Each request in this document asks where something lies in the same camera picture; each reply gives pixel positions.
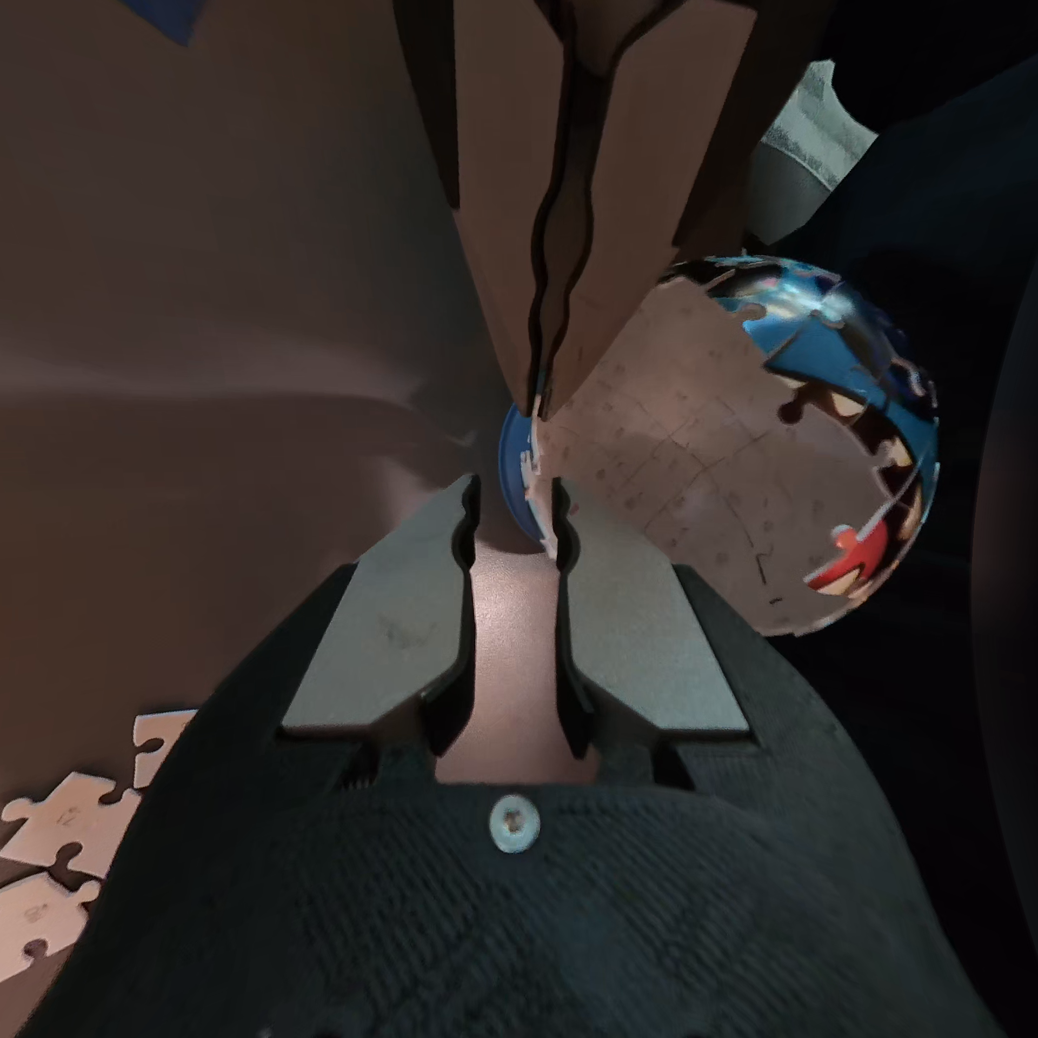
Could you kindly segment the blue white puzzle ball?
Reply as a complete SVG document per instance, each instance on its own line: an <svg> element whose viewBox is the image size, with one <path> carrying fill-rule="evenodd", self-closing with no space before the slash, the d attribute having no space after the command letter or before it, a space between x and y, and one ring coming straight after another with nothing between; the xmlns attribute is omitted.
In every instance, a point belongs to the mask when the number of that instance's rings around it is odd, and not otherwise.
<svg viewBox="0 0 1038 1038"><path fill-rule="evenodd" d="M531 424L523 492L549 556L561 477L769 637L818 631L882 588L940 473L936 387L906 336L843 277L772 255L672 266Z"/></svg>

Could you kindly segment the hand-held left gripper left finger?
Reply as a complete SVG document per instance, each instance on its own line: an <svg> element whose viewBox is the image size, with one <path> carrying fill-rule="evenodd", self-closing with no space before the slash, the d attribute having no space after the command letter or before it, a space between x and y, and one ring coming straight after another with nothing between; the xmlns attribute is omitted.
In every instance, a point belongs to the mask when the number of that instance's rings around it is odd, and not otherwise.
<svg viewBox="0 0 1038 1038"><path fill-rule="evenodd" d="M359 558L284 714L288 736L421 744L435 758L457 741L474 709L480 501L481 480L463 475Z"/></svg>

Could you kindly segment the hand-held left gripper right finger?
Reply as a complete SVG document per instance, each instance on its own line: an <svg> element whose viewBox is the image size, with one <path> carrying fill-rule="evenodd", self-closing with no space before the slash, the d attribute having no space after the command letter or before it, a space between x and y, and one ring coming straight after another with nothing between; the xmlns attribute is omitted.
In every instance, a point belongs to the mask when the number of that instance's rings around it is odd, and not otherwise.
<svg viewBox="0 0 1038 1038"><path fill-rule="evenodd" d="M572 755L749 741L668 555L570 480L552 482L551 518L556 711Z"/></svg>

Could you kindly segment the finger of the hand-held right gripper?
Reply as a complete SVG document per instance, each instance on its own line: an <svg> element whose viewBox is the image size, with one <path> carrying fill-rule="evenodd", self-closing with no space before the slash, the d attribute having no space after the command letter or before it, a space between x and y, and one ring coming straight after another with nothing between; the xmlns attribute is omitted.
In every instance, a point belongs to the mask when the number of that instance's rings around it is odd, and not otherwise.
<svg viewBox="0 0 1038 1038"><path fill-rule="evenodd" d="M578 3L563 171L541 243L542 420L675 257L757 18L735 2Z"/></svg>
<svg viewBox="0 0 1038 1038"><path fill-rule="evenodd" d="M543 231L556 187L571 2L456 1L454 212L490 342L520 414L541 367Z"/></svg>

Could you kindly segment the white puzzle pieces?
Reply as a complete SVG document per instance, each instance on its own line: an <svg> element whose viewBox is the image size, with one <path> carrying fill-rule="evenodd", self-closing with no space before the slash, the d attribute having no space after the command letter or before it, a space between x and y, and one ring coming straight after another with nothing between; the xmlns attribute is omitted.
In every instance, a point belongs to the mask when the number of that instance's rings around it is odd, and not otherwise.
<svg viewBox="0 0 1038 1038"><path fill-rule="evenodd" d="M1 889L1 981L77 943L144 789L156 777L195 710L139 715L129 789L114 801L115 782L73 771L45 798L18 798L2 808L2 822L19 827L2 842L4 862L36 871Z"/></svg>

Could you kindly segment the blue plastic ball stand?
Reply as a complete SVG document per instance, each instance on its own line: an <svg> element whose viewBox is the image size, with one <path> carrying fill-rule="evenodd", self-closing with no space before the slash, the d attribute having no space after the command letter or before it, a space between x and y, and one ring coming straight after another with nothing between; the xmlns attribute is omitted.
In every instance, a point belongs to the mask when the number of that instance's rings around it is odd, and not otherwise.
<svg viewBox="0 0 1038 1038"><path fill-rule="evenodd" d="M501 494L516 526L556 562L558 542L553 526L552 479L542 473L540 461L532 419L511 405L498 440Z"/></svg>

